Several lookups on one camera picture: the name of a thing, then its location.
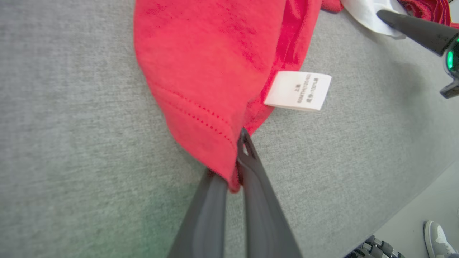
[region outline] green light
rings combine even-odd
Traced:
[[[453,68],[453,52],[452,51],[448,52],[448,56],[446,58],[446,65],[448,66],[448,69]]]

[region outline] shoe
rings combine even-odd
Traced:
[[[437,222],[429,220],[424,224],[424,240],[429,258],[448,258],[458,254],[446,240],[445,233]]]

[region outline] gray table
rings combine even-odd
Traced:
[[[134,1],[0,3],[0,257],[164,257],[204,167],[173,140],[133,49]],[[321,12],[320,112],[254,134],[304,257],[342,257],[456,158],[439,58]],[[225,257],[244,256],[242,194]]]

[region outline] red fabric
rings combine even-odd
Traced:
[[[340,0],[322,0],[321,8],[331,12],[341,12],[344,7]]]
[[[399,0],[399,2],[414,17],[459,28],[459,23],[451,22],[448,0]]]
[[[241,127],[252,134],[272,112],[263,101],[274,75],[299,70],[320,7],[320,0],[136,1],[137,61],[170,132],[232,191]]]

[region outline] care label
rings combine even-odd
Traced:
[[[320,110],[330,82],[331,76],[326,74],[280,71],[264,104],[296,110]]]

